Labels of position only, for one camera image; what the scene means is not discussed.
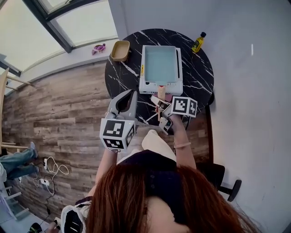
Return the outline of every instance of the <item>white cable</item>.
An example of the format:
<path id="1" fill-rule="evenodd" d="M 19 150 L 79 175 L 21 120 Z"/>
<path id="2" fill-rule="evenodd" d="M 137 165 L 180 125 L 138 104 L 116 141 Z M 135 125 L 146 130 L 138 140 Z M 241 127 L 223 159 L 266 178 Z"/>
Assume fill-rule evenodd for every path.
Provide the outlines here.
<path id="1" fill-rule="evenodd" d="M 51 159 L 54 161 L 54 163 L 55 163 L 52 171 L 49 169 L 49 163 L 48 163 L 48 160 L 49 160 L 50 158 L 51 158 Z M 64 172 L 61 171 L 60 168 L 61 168 L 62 166 L 64 166 L 64 167 L 67 169 L 68 173 L 64 173 Z M 68 169 L 65 165 L 61 164 L 61 165 L 59 166 L 59 165 L 55 162 L 55 160 L 54 160 L 53 157 L 48 157 L 48 159 L 47 159 L 47 172 L 48 172 L 48 173 L 54 173 L 53 177 L 51 178 L 51 181 L 53 182 L 53 190 L 54 190 L 54 192 L 51 193 L 50 190 L 49 190 L 49 188 L 46 186 L 47 190 L 50 192 L 51 195 L 54 195 L 54 194 L 55 194 L 54 177 L 56 176 L 56 174 L 58 174 L 59 171 L 60 171 L 61 173 L 63 173 L 64 175 L 68 175 L 68 174 L 69 174 L 69 169 Z"/>
<path id="2" fill-rule="evenodd" d="M 49 164 L 48 164 L 48 160 L 49 159 L 52 159 L 53 161 L 54 161 L 54 167 L 53 167 L 53 170 L 51 171 L 50 169 L 49 169 Z M 65 167 L 66 169 L 67 169 L 67 171 L 68 171 L 68 173 L 64 173 L 63 171 L 61 171 L 61 167 Z M 68 175 L 69 174 L 69 169 L 65 166 L 65 165 L 63 165 L 63 164 L 61 164 L 60 166 L 55 162 L 55 160 L 54 160 L 54 158 L 53 157 L 48 157 L 48 159 L 47 159 L 47 170 L 46 170 L 48 173 L 53 173 L 54 175 L 53 175 L 53 177 L 51 178 L 51 181 L 52 181 L 52 183 L 53 183 L 53 190 L 54 190 L 54 192 L 50 192 L 50 190 L 49 190 L 49 188 L 48 188 L 48 186 L 46 186 L 46 188 L 47 188 L 47 190 L 50 192 L 50 194 L 51 195 L 54 195 L 55 194 L 55 185 L 54 185 L 54 177 L 58 174 L 58 172 L 61 172 L 61 173 L 63 173 L 64 175 Z M 33 178 L 33 183 L 35 184 L 35 180 L 37 179 L 37 174 L 36 174 L 36 178 Z M 38 181 L 37 181 L 37 185 L 35 184 L 35 186 L 39 186 L 39 183 L 40 183 L 40 179 L 38 179 Z"/>

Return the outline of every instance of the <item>olive oil bottle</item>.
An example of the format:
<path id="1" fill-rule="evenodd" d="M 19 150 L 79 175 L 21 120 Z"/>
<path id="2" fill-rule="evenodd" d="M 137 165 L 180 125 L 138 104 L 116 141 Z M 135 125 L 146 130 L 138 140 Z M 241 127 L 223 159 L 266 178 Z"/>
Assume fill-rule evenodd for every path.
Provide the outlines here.
<path id="1" fill-rule="evenodd" d="M 197 53 L 200 50 L 201 46 L 204 43 L 204 37 L 205 36 L 206 36 L 206 33 L 205 32 L 202 32 L 201 35 L 200 35 L 200 37 L 197 38 L 197 40 L 195 41 L 194 45 L 192 46 L 192 51 L 194 53 Z"/>

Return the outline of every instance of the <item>woman's right hand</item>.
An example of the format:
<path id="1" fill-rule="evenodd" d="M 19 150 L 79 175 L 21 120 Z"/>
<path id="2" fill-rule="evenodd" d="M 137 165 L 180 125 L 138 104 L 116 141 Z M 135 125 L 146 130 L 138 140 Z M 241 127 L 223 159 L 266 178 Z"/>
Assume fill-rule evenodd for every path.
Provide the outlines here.
<path id="1" fill-rule="evenodd" d="M 180 115 L 173 114 L 170 116 L 170 120 L 172 121 L 172 129 L 174 134 L 177 134 L 178 132 L 186 132 Z"/>

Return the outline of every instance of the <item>plastic container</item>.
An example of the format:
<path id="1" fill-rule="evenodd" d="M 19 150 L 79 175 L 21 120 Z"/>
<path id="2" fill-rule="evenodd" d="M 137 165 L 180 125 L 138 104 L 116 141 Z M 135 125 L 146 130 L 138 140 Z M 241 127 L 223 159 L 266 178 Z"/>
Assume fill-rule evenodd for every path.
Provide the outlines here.
<path id="1" fill-rule="evenodd" d="M 126 61 L 129 53 L 129 41 L 117 41 L 112 49 L 110 57 L 114 61 Z"/>
<path id="2" fill-rule="evenodd" d="M 206 33 L 205 32 L 202 32 L 201 35 L 200 35 L 200 37 L 197 38 L 197 40 L 195 41 L 195 43 L 194 43 L 194 45 L 192 47 L 192 51 L 194 53 L 197 53 L 200 50 L 201 46 L 204 43 L 204 37 L 205 36 L 206 36 Z"/>

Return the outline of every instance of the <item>bracelet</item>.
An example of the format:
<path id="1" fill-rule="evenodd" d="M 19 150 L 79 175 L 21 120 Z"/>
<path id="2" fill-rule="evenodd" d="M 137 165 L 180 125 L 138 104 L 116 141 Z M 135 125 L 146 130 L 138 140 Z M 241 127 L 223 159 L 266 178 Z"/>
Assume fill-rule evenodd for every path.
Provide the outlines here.
<path id="1" fill-rule="evenodd" d="M 118 153 L 118 152 L 120 152 L 121 150 L 120 149 L 111 149 L 111 148 L 106 148 L 107 150 L 110 150 L 110 151 L 112 151 L 112 152 L 115 152 L 115 153 Z"/>
<path id="2" fill-rule="evenodd" d="M 174 148 L 181 148 L 181 147 L 188 146 L 188 145 L 190 145 L 190 144 L 191 144 L 191 142 L 187 142 L 187 143 L 184 143 L 184 144 L 181 144 L 181 145 L 176 146 L 176 145 L 175 145 L 175 142 L 174 142 Z"/>

